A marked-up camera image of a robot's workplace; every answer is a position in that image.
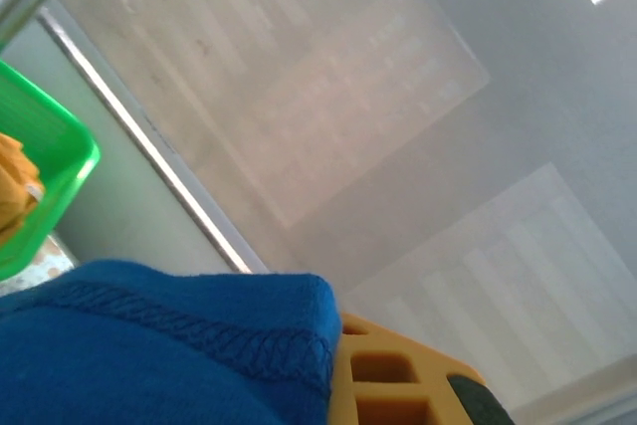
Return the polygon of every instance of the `yellow plastic block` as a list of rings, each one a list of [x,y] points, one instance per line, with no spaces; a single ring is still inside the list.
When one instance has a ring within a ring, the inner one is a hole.
[[[484,384],[467,364],[373,322],[343,315],[329,425],[471,425],[447,377]]]

